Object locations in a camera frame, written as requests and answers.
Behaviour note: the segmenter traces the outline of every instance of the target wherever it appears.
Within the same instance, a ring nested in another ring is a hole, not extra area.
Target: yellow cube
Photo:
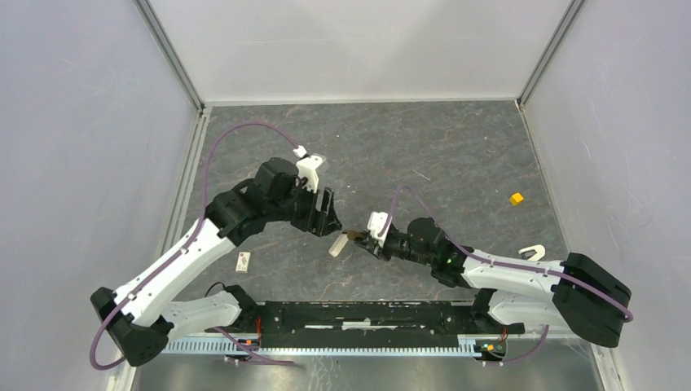
[[[521,195],[521,193],[513,193],[508,200],[511,202],[511,205],[516,206],[523,202],[523,195]]]

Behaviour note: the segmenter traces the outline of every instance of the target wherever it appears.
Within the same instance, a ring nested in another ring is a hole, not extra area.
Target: gray floor
[[[385,211],[397,185],[407,184],[462,243],[515,257],[543,244],[550,259],[566,254],[530,140],[512,102],[352,103],[214,108],[202,156],[232,125],[262,120],[287,130],[309,152],[326,156],[321,183],[336,192],[346,229],[361,230],[371,211]],[[218,148],[209,196],[254,175],[265,160],[295,161],[280,136],[245,128]],[[200,207],[202,158],[186,226]],[[514,192],[525,201],[508,202]],[[425,211],[407,195],[394,223],[405,229]],[[315,238],[288,223],[269,225],[240,249],[252,253],[249,272],[235,272],[237,253],[206,269],[179,296],[202,297],[214,282],[238,283],[263,300],[472,299],[473,292],[443,287],[429,269],[411,262],[382,262],[357,248],[328,255],[334,237]]]

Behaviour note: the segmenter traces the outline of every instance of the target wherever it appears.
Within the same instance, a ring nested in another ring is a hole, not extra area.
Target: white wall
[[[2,2],[0,31],[0,389],[103,389],[89,296],[154,259],[196,114],[130,0]]]
[[[202,99],[512,99],[569,0],[152,0]]]
[[[689,389],[691,2],[587,2],[527,118],[572,250],[632,289],[628,389]]]

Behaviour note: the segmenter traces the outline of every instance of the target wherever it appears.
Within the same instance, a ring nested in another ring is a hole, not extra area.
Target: small white object
[[[247,268],[249,267],[249,257],[250,253],[239,253],[238,263],[235,266],[235,271],[238,273],[247,273]]]
[[[530,251],[535,251],[535,255],[528,258],[528,261],[539,261],[540,259],[544,258],[544,254],[546,253],[544,246],[542,244],[536,244],[535,246],[521,248],[520,250],[518,250],[518,255],[523,255]]]
[[[384,225],[386,224],[386,219],[389,217],[389,214],[386,212],[372,212],[372,214],[369,215],[369,221],[368,221],[368,231],[369,235],[376,239],[377,242],[379,242],[380,246],[384,246],[384,242],[386,241],[386,236],[389,234],[389,227],[386,227],[386,231],[384,231],[383,235],[379,235],[381,230],[384,229]]]
[[[297,148],[293,149],[293,153],[295,154],[295,156],[302,159],[303,157],[305,157],[305,155],[307,155],[307,150],[302,145],[298,145]]]
[[[336,241],[333,242],[333,245],[328,250],[328,253],[331,254],[332,257],[338,257],[338,254],[341,253],[346,244],[348,244],[348,234],[340,234],[336,238]]]
[[[316,193],[319,188],[318,171],[326,169],[326,158],[320,155],[310,155],[298,160],[295,165],[297,166],[297,176],[307,178],[305,189]]]

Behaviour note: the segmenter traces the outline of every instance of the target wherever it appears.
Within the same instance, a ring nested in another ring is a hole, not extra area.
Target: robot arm
[[[628,306],[631,291],[590,258],[571,253],[565,261],[525,261],[468,246],[463,252],[431,218],[413,220],[407,232],[390,225],[380,235],[387,217],[387,213],[372,213],[367,231],[348,231],[345,235],[379,259],[398,257],[429,266],[432,277],[448,287],[480,289],[474,304],[476,321],[524,323],[526,328],[550,324],[552,328],[570,329],[597,345],[618,345],[624,315],[597,295],[553,273],[573,276]],[[536,273],[535,268],[545,271]]]
[[[254,178],[213,198],[194,242],[183,245],[199,221],[142,274],[116,290],[100,288],[91,303],[101,320],[122,301],[129,301],[107,331],[132,366],[156,357],[169,340],[215,326],[233,324],[242,311],[241,297],[227,290],[194,301],[172,301],[202,270],[264,230],[268,222],[290,222],[297,229],[324,236],[341,229],[333,210],[333,193],[318,190],[321,156],[305,156],[296,164],[273,158],[261,164]],[[143,290],[131,292],[171,255],[177,259],[156,275]]]

